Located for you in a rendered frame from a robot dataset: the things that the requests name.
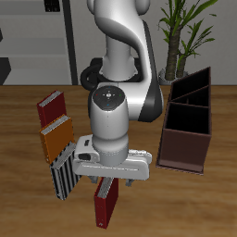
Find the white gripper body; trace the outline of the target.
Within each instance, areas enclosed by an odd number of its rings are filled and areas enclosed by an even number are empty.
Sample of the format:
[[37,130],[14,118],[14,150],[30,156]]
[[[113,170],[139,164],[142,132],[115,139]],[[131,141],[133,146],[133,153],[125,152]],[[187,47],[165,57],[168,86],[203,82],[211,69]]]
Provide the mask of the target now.
[[77,175],[110,177],[145,181],[149,178],[149,165],[152,155],[144,150],[130,149],[127,159],[121,164],[110,167],[97,162],[73,160],[72,170]]

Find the black and white striped book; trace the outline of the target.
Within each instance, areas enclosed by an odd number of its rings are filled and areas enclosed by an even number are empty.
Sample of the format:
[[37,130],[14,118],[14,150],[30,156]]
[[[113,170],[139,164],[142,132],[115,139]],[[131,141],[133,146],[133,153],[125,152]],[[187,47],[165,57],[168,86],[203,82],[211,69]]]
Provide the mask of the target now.
[[72,170],[75,147],[75,143],[69,142],[49,166],[56,197],[61,200],[65,200],[68,197],[81,178],[80,175],[76,175]]

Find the red book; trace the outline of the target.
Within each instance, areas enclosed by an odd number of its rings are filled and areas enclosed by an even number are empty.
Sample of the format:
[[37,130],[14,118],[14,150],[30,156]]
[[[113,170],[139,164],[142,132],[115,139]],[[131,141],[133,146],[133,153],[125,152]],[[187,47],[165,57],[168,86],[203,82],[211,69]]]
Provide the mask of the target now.
[[66,115],[64,93],[55,90],[37,104],[37,109],[42,128],[60,116]]
[[94,193],[96,226],[106,229],[119,197],[119,180],[104,177]]

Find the dark brown desk caddy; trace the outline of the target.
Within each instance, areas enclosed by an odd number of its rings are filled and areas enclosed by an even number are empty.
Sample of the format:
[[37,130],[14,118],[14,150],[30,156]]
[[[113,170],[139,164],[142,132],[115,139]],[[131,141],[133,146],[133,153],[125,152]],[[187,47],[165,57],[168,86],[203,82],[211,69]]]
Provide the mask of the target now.
[[156,167],[202,175],[211,137],[208,67],[171,84]]

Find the orange book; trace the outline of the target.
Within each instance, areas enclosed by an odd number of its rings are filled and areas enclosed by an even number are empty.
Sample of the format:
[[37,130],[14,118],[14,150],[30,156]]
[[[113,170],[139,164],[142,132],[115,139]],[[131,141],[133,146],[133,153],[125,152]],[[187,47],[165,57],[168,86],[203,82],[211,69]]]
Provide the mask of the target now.
[[48,164],[51,164],[69,143],[74,142],[72,121],[66,115],[62,115],[40,129],[39,134]]

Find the green pot plant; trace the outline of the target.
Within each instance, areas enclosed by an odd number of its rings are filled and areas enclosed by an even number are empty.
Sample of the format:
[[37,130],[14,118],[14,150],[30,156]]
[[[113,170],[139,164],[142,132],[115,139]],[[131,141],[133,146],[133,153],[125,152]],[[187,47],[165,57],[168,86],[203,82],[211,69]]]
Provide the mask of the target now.
[[199,29],[203,20],[190,25],[190,22],[205,9],[213,6],[218,0],[201,0],[190,8],[185,7],[187,0],[168,0],[168,11],[162,8],[165,17],[159,21],[168,27],[163,32],[166,36],[164,41],[168,44],[167,65],[161,70],[161,81],[172,84],[175,80],[184,76],[186,60],[189,56],[198,56],[196,49],[202,44],[213,42],[214,38],[208,38],[212,26],[206,28],[200,35]]

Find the black block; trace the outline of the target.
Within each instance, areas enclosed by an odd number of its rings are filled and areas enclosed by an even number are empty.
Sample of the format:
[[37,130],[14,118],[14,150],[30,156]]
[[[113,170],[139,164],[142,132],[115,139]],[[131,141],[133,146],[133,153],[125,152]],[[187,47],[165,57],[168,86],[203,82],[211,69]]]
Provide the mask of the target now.
[[0,57],[0,85],[3,85],[6,78],[11,71],[9,59],[7,57]]

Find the grey shelf unit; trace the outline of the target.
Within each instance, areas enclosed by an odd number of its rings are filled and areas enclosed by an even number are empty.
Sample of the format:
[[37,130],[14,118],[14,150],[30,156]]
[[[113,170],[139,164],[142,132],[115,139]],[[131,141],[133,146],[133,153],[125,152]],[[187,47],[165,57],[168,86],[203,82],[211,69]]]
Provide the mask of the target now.
[[76,85],[70,0],[46,12],[44,0],[0,0],[0,57],[11,71],[3,85]]

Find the small black box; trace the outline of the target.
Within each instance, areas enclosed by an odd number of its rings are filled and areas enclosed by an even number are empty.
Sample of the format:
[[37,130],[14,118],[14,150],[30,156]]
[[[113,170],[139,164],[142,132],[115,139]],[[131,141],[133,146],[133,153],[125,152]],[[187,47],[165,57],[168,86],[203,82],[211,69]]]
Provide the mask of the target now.
[[44,9],[46,12],[59,12],[59,0],[44,0]]

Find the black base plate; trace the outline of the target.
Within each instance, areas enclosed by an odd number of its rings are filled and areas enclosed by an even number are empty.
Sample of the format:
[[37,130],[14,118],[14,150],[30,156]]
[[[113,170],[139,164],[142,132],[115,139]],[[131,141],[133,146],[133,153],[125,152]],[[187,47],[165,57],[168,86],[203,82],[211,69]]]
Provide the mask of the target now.
[[[81,85],[84,89],[91,91],[96,88],[100,82],[109,82],[109,79],[99,73],[102,65],[103,59],[101,57],[93,58],[90,65],[81,73]],[[136,72],[128,79],[128,82],[139,82],[142,80],[141,64],[138,57],[134,58],[134,65]]]

